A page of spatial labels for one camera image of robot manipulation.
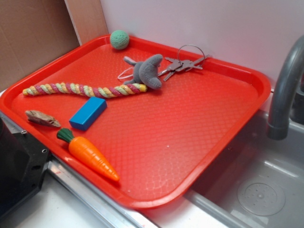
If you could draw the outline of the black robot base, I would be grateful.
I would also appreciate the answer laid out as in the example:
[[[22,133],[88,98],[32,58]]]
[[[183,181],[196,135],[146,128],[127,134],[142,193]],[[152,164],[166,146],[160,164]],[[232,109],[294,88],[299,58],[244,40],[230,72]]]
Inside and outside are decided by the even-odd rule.
[[[0,121],[0,219],[42,187],[49,149],[30,133],[12,133]]]

